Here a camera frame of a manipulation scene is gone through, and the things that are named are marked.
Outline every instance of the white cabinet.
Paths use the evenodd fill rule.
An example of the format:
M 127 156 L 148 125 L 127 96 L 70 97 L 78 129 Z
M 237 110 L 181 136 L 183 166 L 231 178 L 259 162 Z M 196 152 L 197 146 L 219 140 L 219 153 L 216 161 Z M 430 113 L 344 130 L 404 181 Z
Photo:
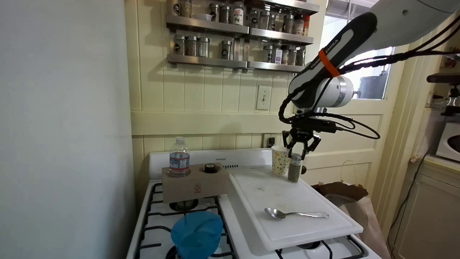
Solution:
M 397 234 L 404 259 L 460 257 L 460 163 L 427 156 Z

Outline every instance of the metal spoon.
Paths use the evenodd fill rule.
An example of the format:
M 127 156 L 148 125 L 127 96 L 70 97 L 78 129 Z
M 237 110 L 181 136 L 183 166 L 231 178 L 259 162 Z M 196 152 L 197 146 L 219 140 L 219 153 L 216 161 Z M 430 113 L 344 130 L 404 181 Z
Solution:
M 296 215 L 300 215 L 300 217 L 312 217 L 312 218 L 328 218 L 329 214 L 328 212 L 323 212 L 323 211 L 315 211 L 315 212 L 299 212 L 299 211 L 290 211 L 290 212 L 283 212 L 275 207 L 266 207 L 265 211 L 267 214 L 270 214 L 273 218 L 285 218 L 286 215 L 290 215 L 290 214 L 296 214 Z

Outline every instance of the blue bowl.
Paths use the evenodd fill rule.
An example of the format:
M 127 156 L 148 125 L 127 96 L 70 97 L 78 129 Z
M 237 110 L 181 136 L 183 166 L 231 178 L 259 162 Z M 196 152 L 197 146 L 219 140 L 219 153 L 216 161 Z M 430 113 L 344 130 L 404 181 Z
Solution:
M 221 228 L 219 214 L 196 211 L 175 221 L 171 238 L 181 259 L 208 259 L 219 245 Z

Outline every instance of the kitchen counter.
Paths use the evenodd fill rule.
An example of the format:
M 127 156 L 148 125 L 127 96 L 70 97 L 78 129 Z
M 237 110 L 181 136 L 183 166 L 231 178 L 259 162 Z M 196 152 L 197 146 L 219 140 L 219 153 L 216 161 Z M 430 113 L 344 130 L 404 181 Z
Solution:
M 443 169 L 446 172 L 460 174 L 460 162 L 444 159 L 434 155 L 427 155 L 424 165 Z

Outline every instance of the spice jar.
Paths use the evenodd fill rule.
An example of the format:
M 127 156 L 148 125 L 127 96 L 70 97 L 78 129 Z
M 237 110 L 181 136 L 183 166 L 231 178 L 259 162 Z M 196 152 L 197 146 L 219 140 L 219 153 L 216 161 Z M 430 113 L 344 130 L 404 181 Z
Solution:
M 296 66 L 305 66 L 305 47 L 296 50 Z
M 289 48 L 283 48 L 282 63 L 288 64 L 289 61 Z
M 282 60 L 283 60 L 282 43 L 277 43 L 273 48 L 273 63 L 282 63 Z
M 230 10 L 231 10 L 231 7 L 227 4 L 219 5 L 219 21 L 220 22 L 230 22 Z
M 296 56 L 298 56 L 299 47 L 296 47 L 296 45 L 289 45 L 288 50 L 289 50 L 288 64 L 295 66 L 295 64 L 296 64 Z
M 211 20 L 213 21 L 219 21 L 219 2 L 210 2 L 208 8 L 207 8 L 208 14 L 211 14 Z
M 257 27 L 259 15 L 260 15 L 259 10 L 256 8 L 250 10 L 250 14 L 249 14 L 250 27 Z
M 220 57 L 233 60 L 233 40 L 220 41 Z
M 260 11 L 260 18 L 259 18 L 259 28 L 269 28 L 270 25 L 270 15 L 272 15 L 272 11 L 270 11 L 270 4 L 265 4 L 265 10 Z
M 275 30 L 283 31 L 283 25 L 285 25 L 285 12 L 282 11 L 282 8 L 279 8 L 279 11 L 275 12 Z
M 243 25 L 244 24 L 246 5 L 243 1 L 236 1 L 231 8 L 231 22 Z
M 184 34 L 175 34 L 173 51 L 175 54 L 181 54 L 181 56 L 185 54 L 185 35 Z
M 302 172 L 302 156 L 299 153 L 292 153 L 289 161 L 288 179 L 298 182 Z
M 270 11 L 270 18 L 269 18 L 269 30 L 275 30 L 275 24 L 276 24 L 276 17 L 277 17 L 277 12 L 275 12 L 275 11 Z
M 293 34 L 303 34 L 303 14 L 298 14 L 295 15 L 295 21 L 293 21 Z
M 233 60 L 244 60 L 244 41 L 242 38 L 233 41 Z
M 180 0 L 174 4 L 174 10 L 178 15 L 191 17 L 191 0 Z
M 263 50 L 265 50 L 265 57 L 263 57 L 263 60 L 265 60 L 265 61 L 275 63 L 275 58 L 273 58 L 275 45 L 273 45 L 273 44 L 266 44 L 266 45 L 263 47 Z
M 210 38 L 198 37 L 198 56 L 210 57 Z
M 197 35 L 187 35 L 185 37 L 185 56 L 197 56 L 198 54 L 198 44 Z
M 285 33 L 293 33 L 293 22 L 295 22 L 295 15 L 292 11 L 285 14 L 285 24 L 283 24 L 283 31 Z

